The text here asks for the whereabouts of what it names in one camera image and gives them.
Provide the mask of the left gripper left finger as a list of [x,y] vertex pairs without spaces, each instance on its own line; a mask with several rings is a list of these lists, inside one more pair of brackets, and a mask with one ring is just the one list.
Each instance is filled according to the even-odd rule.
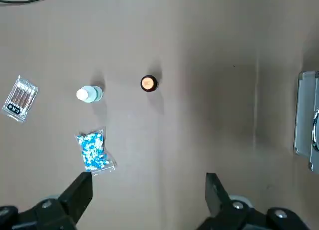
[[82,172],[58,198],[47,198],[20,212],[16,206],[0,207],[2,230],[75,230],[93,198],[92,174]]

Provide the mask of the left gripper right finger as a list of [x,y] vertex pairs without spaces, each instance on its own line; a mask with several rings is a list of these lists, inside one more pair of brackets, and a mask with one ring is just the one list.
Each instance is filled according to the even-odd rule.
[[207,173],[205,200],[210,211],[199,230],[307,230],[308,226],[293,211],[272,207],[264,214],[247,202],[232,199],[216,173]]

